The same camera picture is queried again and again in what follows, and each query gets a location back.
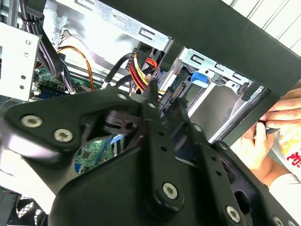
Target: finger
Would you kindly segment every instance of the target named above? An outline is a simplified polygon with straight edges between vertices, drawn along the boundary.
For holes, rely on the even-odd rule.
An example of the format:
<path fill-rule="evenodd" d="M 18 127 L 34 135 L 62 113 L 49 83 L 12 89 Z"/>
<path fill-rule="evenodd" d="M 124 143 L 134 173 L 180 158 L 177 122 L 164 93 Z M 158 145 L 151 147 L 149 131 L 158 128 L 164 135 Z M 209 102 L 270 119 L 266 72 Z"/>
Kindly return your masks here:
<path fill-rule="evenodd" d="M 255 132 L 255 125 L 253 125 L 250 129 L 248 129 L 242 136 L 241 142 L 244 145 L 254 145 L 254 132 Z"/>
<path fill-rule="evenodd" d="M 265 126 L 262 122 L 256 125 L 256 138 L 255 138 L 255 149 L 264 150 L 266 148 L 267 135 L 265 132 Z"/>
<path fill-rule="evenodd" d="M 301 119 L 290 121 L 267 121 L 266 126 L 275 129 L 283 129 L 296 126 L 301 127 Z"/>
<path fill-rule="evenodd" d="M 293 89 L 287 92 L 281 100 L 289 100 L 301 97 L 301 88 Z"/>
<path fill-rule="evenodd" d="M 301 108 L 301 98 L 281 100 L 269 109 L 269 112 Z"/>
<path fill-rule="evenodd" d="M 279 112 L 267 112 L 261 118 L 264 121 L 270 120 L 296 120 L 301 119 L 301 108 L 293 109 L 293 110 L 284 110 Z"/>

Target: motherboard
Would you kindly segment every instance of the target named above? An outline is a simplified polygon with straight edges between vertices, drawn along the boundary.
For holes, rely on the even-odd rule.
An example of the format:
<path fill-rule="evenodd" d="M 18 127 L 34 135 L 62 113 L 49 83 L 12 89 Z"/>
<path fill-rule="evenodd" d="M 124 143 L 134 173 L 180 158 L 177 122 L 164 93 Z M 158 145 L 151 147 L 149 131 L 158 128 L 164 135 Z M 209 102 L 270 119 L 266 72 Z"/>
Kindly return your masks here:
<path fill-rule="evenodd" d="M 81 91 L 90 91 L 88 81 L 71 78 L 75 89 Z M 44 67 L 35 71 L 34 90 L 32 92 L 32 101 L 44 100 L 49 98 L 68 95 L 66 86 L 57 78 L 53 77 Z M 105 140 L 89 142 L 81 147 L 75 156 L 75 171 L 79 174 L 85 173 L 94 167 L 110 160 L 112 154 L 112 140 L 115 135 Z"/>

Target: blue tab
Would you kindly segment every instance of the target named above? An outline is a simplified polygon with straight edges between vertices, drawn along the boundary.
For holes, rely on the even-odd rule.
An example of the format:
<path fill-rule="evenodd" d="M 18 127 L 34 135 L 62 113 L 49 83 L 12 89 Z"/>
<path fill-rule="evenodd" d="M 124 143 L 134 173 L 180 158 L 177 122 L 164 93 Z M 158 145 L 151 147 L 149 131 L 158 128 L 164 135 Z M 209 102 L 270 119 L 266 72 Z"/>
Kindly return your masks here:
<path fill-rule="evenodd" d="M 204 88 L 207 88 L 209 86 L 208 77 L 205 76 L 204 74 L 199 73 L 199 72 L 194 72 L 192 74 L 191 82 L 193 84 L 196 84 L 196 85 L 198 85 L 200 87 L 204 87 Z"/>

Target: cable connector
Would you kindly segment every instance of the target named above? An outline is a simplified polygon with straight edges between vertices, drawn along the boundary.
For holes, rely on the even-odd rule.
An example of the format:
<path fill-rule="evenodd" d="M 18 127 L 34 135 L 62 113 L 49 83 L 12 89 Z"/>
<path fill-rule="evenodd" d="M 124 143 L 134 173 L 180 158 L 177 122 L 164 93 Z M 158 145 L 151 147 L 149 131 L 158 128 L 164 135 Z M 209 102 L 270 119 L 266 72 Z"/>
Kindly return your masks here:
<path fill-rule="evenodd" d="M 65 37 L 66 39 L 70 38 L 71 37 L 71 34 L 70 32 L 66 29 L 66 30 L 63 30 L 63 33 L 62 33 L 63 37 Z"/>
<path fill-rule="evenodd" d="M 129 68 L 130 68 L 130 66 L 131 66 L 131 64 L 132 64 L 132 62 L 133 62 L 133 60 L 134 60 L 135 54 L 138 55 L 139 53 L 140 53 L 140 50 L 139 50 L 138 48 L 135 48 L 135 49 L 133 50 L 133 54 L 131 55 L 131 58 L 128 60 L 127 65 L 126 65 L 126 69 L 127 69 L 127 70 L 129 70 Z"/>

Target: yellow wire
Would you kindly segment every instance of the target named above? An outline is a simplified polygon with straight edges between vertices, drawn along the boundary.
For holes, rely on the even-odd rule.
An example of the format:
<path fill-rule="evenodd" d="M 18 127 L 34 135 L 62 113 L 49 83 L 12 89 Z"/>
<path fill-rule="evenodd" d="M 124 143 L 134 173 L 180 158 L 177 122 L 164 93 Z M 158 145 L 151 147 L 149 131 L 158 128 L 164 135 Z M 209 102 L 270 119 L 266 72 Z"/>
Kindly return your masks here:
<path fill-rule="evenodd" d="M 146 79 L 144 78 L 145 77 L 145 74 L 141 71 L 140 67 L 138 66 L 138 61 L 137 61 L 137 54 L 135 54 L 134 56 L 134 66 L 135 66 L 135 69 L 137 70 L 138 74 L 139 74 L 139 77 L 141 78 L 141 80 L 143 81 L 143 83 L 145 85 L 149 85 L 149 83 L 146 81 Z"/>

